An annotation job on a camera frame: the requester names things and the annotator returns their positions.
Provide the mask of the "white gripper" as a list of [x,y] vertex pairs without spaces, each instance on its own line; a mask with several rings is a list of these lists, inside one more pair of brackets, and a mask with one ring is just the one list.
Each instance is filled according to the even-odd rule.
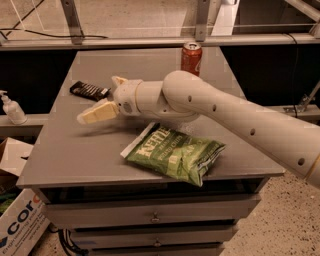
[[128,80],[119,76],[112,76],[111,79],[115,86],[113,92],[115,102],[108,99],[98,101],[77,116],[77,121],[80,124],[91,124],[113,119],[119,114],[119,111],[126,116],[140,115],[136,103],[136,91],[142,81]]

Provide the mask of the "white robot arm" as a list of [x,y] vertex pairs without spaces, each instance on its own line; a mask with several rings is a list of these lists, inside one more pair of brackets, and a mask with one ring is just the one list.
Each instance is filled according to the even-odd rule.
[[113,99],[77,116],[81,124],[117,115],[194,120],[204,115],[257,148],[286,170],[320,188],[320,127],[225,93],[186,71],[162,81],[114,76]]

